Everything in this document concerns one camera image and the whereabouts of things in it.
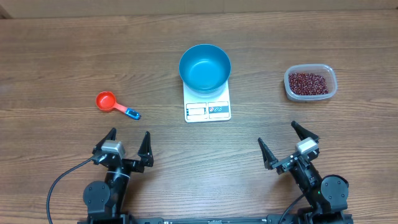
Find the cable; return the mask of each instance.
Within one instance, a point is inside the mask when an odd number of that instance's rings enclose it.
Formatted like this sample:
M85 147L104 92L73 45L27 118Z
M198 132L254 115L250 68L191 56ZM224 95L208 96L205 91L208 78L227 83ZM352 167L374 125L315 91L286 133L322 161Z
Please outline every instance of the cable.
M299 202L299 200L301 200L301 198L304 198L305 194L302 194L301 196L299 196L296 200L294 200L294 202L292 202L285 210L285 212L282 214L282 216L280 217L280 220L278 222L278 224L282 223L282 220L284 219L284 217L286 216L286 214L289 212L290 209L293 208L293 206Z
M59 176L59 177L54 181L54 183L51 185L51 188L50 188L50 190L49 190L49 194L47 195L47 203L45 204L45 207L46 207L46 209L47 209L47 219L49 220L49 223L50 223L50 224L53 224L53 223L52 223L52 220L51 220L51 215L50 215L50 197L51 197L52 190L53 190L54 187L55 187L55 184L57 184L58 181L59 181L62 177L65 177L67 174L69 174L70 172L74 171L75 169L77 169L77 168L79 168L79 167L81 167L81 166L87 164L87 163L88 163L89 161L91 161L92 159L93 159L93 158L91 157L91 158L87 159L86 161L82 162L81 164L75 166L74 168L72 168L72 169L70 169L70 170L64 172L64 173L61 174L61 176Z

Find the beige wall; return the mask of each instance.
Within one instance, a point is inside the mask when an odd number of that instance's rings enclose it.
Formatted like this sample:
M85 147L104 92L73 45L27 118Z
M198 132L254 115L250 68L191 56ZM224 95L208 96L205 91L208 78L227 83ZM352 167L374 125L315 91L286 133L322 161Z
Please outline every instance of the beige wall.
M0 6L7 17L41 18L395 9L398 0L0 0Z

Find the container of red beans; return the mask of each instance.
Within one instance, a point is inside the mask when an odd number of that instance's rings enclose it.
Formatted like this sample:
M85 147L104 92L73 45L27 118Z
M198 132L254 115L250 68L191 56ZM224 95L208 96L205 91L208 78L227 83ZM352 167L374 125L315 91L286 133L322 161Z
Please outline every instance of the container of red beans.
M287 98L306 102L331 98L337 91L337 79L324 64L294 65L285 73Z

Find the blue bowl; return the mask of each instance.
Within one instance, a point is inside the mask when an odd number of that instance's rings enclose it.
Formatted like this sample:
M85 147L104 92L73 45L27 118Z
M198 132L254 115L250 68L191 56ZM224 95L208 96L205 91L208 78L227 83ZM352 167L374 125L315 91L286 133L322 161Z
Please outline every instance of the blue bowl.
M231 74L231 61L223 49L200 44L188 49L180 60L182 81L198 93L213 93Z

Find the bowl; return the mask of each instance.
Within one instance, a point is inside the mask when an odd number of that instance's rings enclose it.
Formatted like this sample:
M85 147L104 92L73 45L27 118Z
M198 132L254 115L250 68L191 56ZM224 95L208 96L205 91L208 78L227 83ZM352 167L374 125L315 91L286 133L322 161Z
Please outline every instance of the bowl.
M325 77L326 85L328 87L328 94L323 95L297 95L291 89L289 85L289 74L292 73L314 73ZM285 90L287 98L296 102L307 102L326 100L331 98L337 91L337 79L335 72L331 67L324 64L305 64L305 65L294 65L285 72Z
M222 88L231 74L231 61L223 49L200 44L188 49L181 57L180 76L193 91L207 94Z

